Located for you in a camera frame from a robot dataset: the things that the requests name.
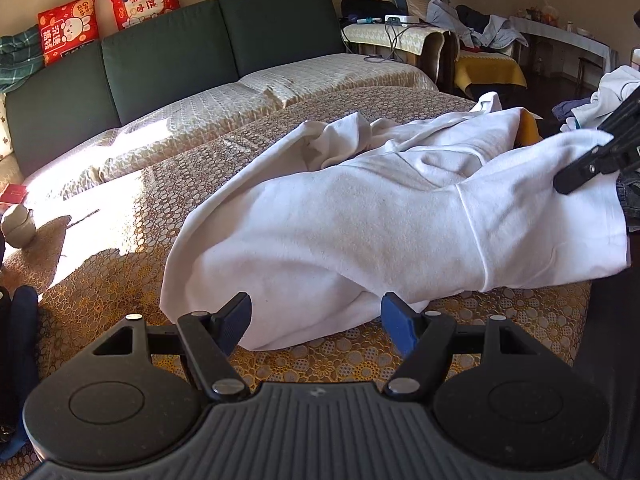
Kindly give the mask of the white printed sweatshirt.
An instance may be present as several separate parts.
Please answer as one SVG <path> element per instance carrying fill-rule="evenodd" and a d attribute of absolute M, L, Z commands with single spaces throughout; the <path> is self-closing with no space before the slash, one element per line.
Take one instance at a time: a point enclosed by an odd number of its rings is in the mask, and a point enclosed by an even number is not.
<path fill-rule="evenodd" d="M 594 129 L 518 141 L 534 120 L 485 94 L 405 125 L 358 113 L 303 122 L 187 217 L 166 263 L 171 320 L 252 300 L 241 344 L 280 349 L 470 292 L 604 278 L 630 263 L 614 176 L 570 194 L 554 176 L 608 142 Z"/>

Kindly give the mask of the clothes pile on chair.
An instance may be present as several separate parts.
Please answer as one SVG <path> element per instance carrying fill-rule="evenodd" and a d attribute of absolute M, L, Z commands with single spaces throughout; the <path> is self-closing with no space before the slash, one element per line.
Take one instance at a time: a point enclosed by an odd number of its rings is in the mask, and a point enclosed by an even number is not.
<path fill-rule="evenodd" d="M 574 107 L 563 132 L 599 129 L 611 140 L 580 156 L 553 178 L 556 192 L 570 194 L 599 174 L 616 174 L 616 191 L 630 232 L 639 229 L 639 71 L 624 65 L 605 74 L 590 101 Z"/>

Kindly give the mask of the dark folded clothes pile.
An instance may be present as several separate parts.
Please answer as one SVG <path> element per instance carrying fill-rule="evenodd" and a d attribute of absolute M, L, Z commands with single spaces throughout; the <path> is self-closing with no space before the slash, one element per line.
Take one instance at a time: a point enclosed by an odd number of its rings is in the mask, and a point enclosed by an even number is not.
<path fill-rule="evenodd" d="M 26 399 L 39 384 L 36 359 L 38 294 L 29 285 L 1 287 L 1 461 L 27 443 Z"/>

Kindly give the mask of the dining table white cloth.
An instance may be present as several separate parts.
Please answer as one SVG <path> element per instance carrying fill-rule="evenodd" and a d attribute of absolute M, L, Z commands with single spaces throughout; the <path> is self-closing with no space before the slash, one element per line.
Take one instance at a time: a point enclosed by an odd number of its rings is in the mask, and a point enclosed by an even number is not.
<path fill-rule="evenodd" d="M 568 32 L 567 30 L 559 27 L 526 20 L 526 18 L 510 16 L 509 20 L 523 35 L 537 36 L 559 41 L 562 42 L 562 44 L 568 44 L 569 46 L 597 55 L 603 60 L 603 69 L 605 73 L 612 72 L 612 70 L 615 70 L 618 66 L 617 51 L 611 49 L 607 44 L 602 44 L 600 41 L 578 35 L 576 32 Z"/>

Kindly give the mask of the red booklet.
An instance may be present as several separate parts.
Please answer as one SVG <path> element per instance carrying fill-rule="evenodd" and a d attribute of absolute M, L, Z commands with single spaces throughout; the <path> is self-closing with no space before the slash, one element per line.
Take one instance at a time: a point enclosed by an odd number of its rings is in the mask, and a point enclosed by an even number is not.
<path fill-rule="evenodd" d="M 27 195 L 27 188 L 21 184 L 7 184 L 0 192 L 0 203 L 5 205 L 16 205 L 24 202 Z"/>

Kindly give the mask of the green sofa with lace cover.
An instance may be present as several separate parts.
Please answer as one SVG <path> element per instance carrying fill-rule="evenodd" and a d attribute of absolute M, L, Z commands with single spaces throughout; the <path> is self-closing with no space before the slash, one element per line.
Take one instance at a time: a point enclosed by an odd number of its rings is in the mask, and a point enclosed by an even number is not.
<path fill-rule="evenodd" d="M 38 70 L 6 114 L 29 197 L 65 200 L 296 102 L 375 86 L 433 81 L 349 53 L 331 0 L 206 0 Z"/>

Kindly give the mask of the white bear pattern pillow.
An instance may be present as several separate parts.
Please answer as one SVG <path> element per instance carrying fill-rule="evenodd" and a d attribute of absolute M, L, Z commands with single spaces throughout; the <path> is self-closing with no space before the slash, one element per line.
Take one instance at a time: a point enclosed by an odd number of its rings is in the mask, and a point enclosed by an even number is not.
<path fill-rule="evenodd" d="M 0 93 L 0 157 L 6 158 L 13 153 L 13 144 L 6 114 L 6 94 Z"/>

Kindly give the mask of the green plaid blanket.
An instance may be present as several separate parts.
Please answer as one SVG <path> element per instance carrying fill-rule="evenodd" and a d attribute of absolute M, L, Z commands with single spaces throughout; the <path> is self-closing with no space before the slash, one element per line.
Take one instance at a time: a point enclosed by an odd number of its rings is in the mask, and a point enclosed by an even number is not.
<path fill-rule="evenodd" d="M 0 38 L 0 91 L 14 91 L 44 67 L 37 25 L 14 36 Z"/>

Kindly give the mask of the red rabbit cushion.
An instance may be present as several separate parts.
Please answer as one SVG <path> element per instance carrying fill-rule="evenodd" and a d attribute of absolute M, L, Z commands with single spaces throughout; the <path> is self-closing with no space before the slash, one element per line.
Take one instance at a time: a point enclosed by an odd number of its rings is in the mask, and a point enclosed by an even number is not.
<path fill-rule="evenodd" d="M 38 14 L 44 65 L 100 39 L 96 0 L 74 0 Z"/>

